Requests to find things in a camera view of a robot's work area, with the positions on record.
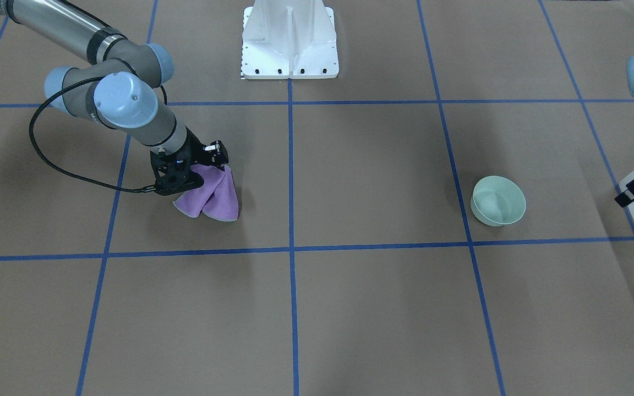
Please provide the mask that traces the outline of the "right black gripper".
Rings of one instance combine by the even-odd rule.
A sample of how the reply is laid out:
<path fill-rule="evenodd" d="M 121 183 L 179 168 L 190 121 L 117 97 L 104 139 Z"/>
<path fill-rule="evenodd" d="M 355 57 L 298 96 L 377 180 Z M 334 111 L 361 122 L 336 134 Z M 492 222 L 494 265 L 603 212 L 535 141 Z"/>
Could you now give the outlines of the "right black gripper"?
<path fill-rule="evenodd" d="M 205 150 L 206 147 L 207 145 L 204 145 L 191 130 L 186 129 L 183 146 L 173 153 L 171 157 L 176 163 L 186 163 L 188 165 L 202 164 L 207 166 L 208 151 Z"/>

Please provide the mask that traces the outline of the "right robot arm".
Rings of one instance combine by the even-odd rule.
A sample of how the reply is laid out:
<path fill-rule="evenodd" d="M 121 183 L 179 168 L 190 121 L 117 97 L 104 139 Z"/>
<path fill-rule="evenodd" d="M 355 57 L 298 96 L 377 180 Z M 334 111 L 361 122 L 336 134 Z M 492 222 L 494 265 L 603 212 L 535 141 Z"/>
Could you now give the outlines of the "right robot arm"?
<path fill-rule="evenodd" d="M 202 144 L 156 95 L 174 74 L 172 57 L 161 45 L 134 43 L 67 1 L 0 1 L 0 16 L 89 63 L 48 74 L 43 90 L 53 108 L 125 132 L 163 167 L 217 163 L 211 146 Z"/>

